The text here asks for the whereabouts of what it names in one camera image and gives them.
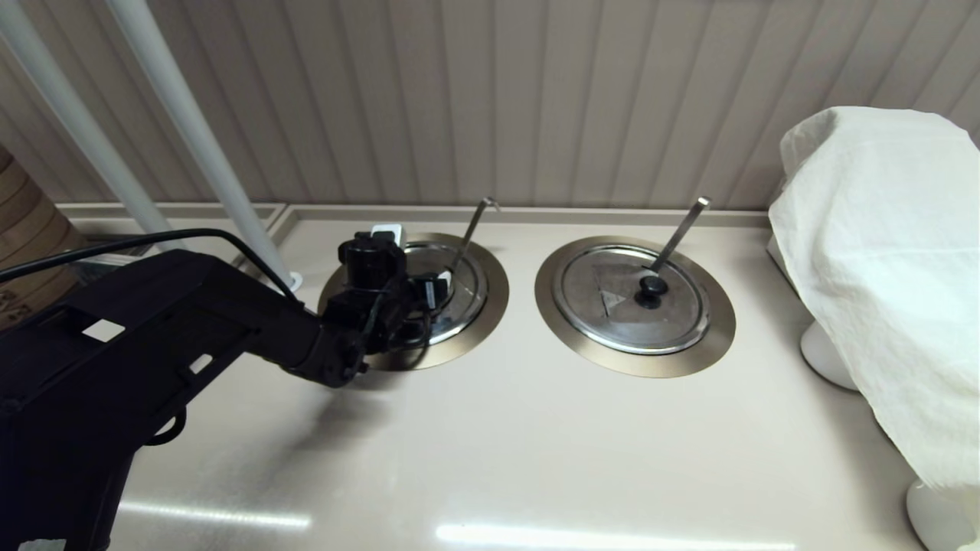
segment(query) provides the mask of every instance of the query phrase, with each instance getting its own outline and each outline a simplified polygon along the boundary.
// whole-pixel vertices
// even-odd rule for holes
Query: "white stand base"
[[[830,337],[817,322],[813,322],[800,339],[800,350],[804,359],[813,370],[830,382],[850,390],[858,390],[858,386],[848,373],[844,361],[830,342]]]
[[[977,534],[960,507],[916,480],[906,493],[908,519],[929,551],[956,551]]]
[[[299,288],[303,286],[303,275],[301,275],[299,272],[290,272],[289,276],[293,278],[293,280],[289,282],[289,290],[293,292],[298,291]]]

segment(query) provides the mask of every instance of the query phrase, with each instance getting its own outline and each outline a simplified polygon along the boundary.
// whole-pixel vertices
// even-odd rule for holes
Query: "metal handle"
[[[480,216],[483,215],[483,211],[491,206],[500,212],[500,204],[493,197],[484,197],[478,205],[476,205],[476,212],[473,213],[473,218],[469,221],[469,227],[466,229],[466,235],[463,236],[463,243],[460,245],[460,249],[456,251],[456,257],[453,258],[453,263],[449,265],[449,271],[452,274],[456,273],[456,268],[459,267],[460,261],[466,254],[466,249],[469,247],[469,242],[473,239],[473,232],[476,231],[476,225],[480,222]]]
[[[684,238],[684,235],[687,233],[687,230],[691,229],[691,226],[694,225],[694,221],[698,219],[698,216],[701,215],[701,212],[704,211],[710,205],[711,205],[710,197],[705,197],[705,196],[698,197],[698,201],[694,204],[693,207],[691,207],[691,210],[688,211],[687,216],[684,217],[684,220],[681,221],[680,225],[677,227],[677,231],[675,231],[674,234],[670,237],[670,240],[667,241],[667,246],[663,247],[663,250],[660,252],[660,254],[657,255],[657,259],[654,261],[652,265],[650,265],[650,271],[654,273],[654,276],[660,275],[661,268],[663,268],[663,265],[666,263],[667,258],[670,256],[671,253],[673,253],[673,250],[677,248],[677,244],[680,243],[680,240]]]

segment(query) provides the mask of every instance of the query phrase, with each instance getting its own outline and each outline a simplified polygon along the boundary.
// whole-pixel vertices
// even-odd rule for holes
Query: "wooden container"
[[[84,244],[78,230],[0,148],[0,270]],[[76,284],[67,266],[0,283],[0,330],[50,306]]]

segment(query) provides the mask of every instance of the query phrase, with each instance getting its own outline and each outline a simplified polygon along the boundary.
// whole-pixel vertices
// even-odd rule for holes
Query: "vertical wall panel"
[[[698,184],[724,115],[771,4],[715,2],[680,113],[654,180],[651,205],[684,208]]]
[[[494,2],[497,199],[530,205],[537,173],[548,0]]]
[[[490,0],[443,0],[459,200],[494,189],[494,15]]]
[[[377,202],[383,195],[340,12],[331,2],[285,8],[344,194],[353,203]]]
[[[574,181],[582,119],[589,102],[601,8],[596,0],[551,0],[548,5],[535,205],[568,205],[568,187]]]
[[[157,99],[156,93],[153,91],[153,85],[140,68],[136,56],[129,49],[122,30],[116,24],[116,16],[113,15],[108,4],[105,2],[90,2],[88,5],[91,6],[92,12],[98,20],[106,40],[111,44],[117,60],[117,66],[114,69],[114,74],[117,76],[108,78],[107,82],[101,85],[125,88],[128,94],[138,96],[140,105],[147,112],[147,116],[152,118],[154,128],[161,135],[159,139],[163,142],[159,147],[145,147],[149,150],[149,154],[166,156],[168,157],[166,164],[175,165],[166,169],[167,171],[171,171],[172,174],[164,173],[158,176],[158,178],[165,182],[164,186],[168,186],[167,181],[169,181],[170,177],[181,177],[183,175],[183,177],[189,178],[193,186],[199,190],[199,194],[190,200],[214,200],[215,194],[211,190],[211,186],[205,181],[204,175],[198,168],[193,156],[184,145],[183,138],[180,137],[176,126],[173,125],[170,115],[167,114],[167,109]],[[54,4],[52,11],[55,13],[59,12],[60,4]]]
[[[728,203],[772,106],[803,52],[818,8],[814,2],[772,3],[701,180],[689,198],[692,203],[700,195],[711,197],[715,208]]]
[[[105,0],[22,0],[159,200],[213,200]],[[825,106],[980,132],[980,0],[151,0],[255,198],[762,209]],[[112,201],[5,44],[0,142]]]
[[[296,152],[272,105],[270,83],[259,72],[234,7],[228,0],[182,4],[234,117],[251,142],[269,190],[288,201],[312,200],[309,183],[297,169]]]
[[[948,115],[980,70],[980,5],[975,5],[914,109]]]
[[[430,205],[454,204],[456,166],[442,6],[439,0],[394,0],[388,4],[414,145],[419,198]]]
[[[153,14],[160,26],[164,38],[176,58],[180,71],[190,85],[194,98],[198,106],[204,113],[208,124],[211,125],[215,137],[224,149],[224,154],[228,162],[232,165],[238,179],[242,182],[245,192],[250,197],[271,198],[273,196],[269,175],[264,172],[264,167],[259,164],[255,153],[253,142],[246,136],[246,130],[241,121],[235,116],[232,104],[227,98],[228,90],[224,83],[219,79],[219,74],[212,67],[211,59],[205,53],[204,46],[197,36],[197,31],[188,19],[187,12],[180,2],[156,2],[152,4]],[[115,25],[115,17],[109,14]],[[117,43],[120,51],[127,48],[124,37]],[[130,71],[134,75],[139,75],[135,80],[145,80],[142,69],[138,62],[133,60],[133,67]],[[156,98],[152,86],[146,81],[144,94],[150,98]],[[166,111],[162,117],[169,119]],[[182,138],[176,137],[179,148],[185,150]]]
[[[782,177],[779,139],[786,130],[820,109],[872,7],[868,0],[828,0],[820,7],[803,53],[772,106],[765,130],[736,180],[727,208],[759,208],[766,204]]]
[[[391,18],[383,0],[340,2],[385,203],[419,201]]]
[[[704,1],[659,2],[610,206],[647,205],[707,29],[710,9],[711,3]]]
[[[655,7],[647,0],[603,4],[569,204],[603,207],[609,202]]]
[[[311,198],[328,203],[347,201],[337,177],[333,150],[317,112],[310,83],[295,37],[281,5],[275,2],[235,0],[234,14],[245,34],[247,51],[255,60],[261,82],[269,95],[277,126],[289,157]]]
[[[871,101],[925,5],[926,0],[876,2],[823,107],[864,105]]]
[[[6,47],[0,52],[0,104],[11,124],[3,133],[24,138],[24,142],[5,142],[4,147],[18,159],[23,154],[21,164],[38,179],[45,176],[45,171],[38,166],[40,163],[31,161],[31,153],[36,154],[34,158],[43,162],[44,168],[57,179],[51,180],[50,185],[44,181],[45,191],[49,187],[60,189],[74,201],[99,201],[111,197]],[[35,166],[40,169],[37,175]]]
[[[120,148],[120,153],[151,196],[166,201],[192,201],[206,194],[207,188],[197,185],[174,154],[143,94],[133,85],[126,67],[103,32],[93,6],[83,2],[48,2],[47,6],[45,11],[54,17],[59,31],[64,33],[68,46],[80,61],[81,67],[77,68],[74,79],[90,80],[91,86],[85,86],[88,93],[83,98],[92,106],[103,129],[113,132],[110,139],[125,145],[125,149]],[[50,38],[46,40],[49,44],[54,43]]]

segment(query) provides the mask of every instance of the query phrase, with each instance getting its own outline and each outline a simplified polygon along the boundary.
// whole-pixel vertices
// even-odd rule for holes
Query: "black robotic arm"
[[[0,551],[37,539],[106,549],[133,454],[176,436],[185,406],[240,355],[340,387],[367,369],[365,355],[417,340],[412,320],[448,293],[444,278],[409,277],[391,234],[358,233],[339,255],[348,288],[322,317],[215,257],[175,250],[0,335]],[[122,332],[86,334],[103,320]]]

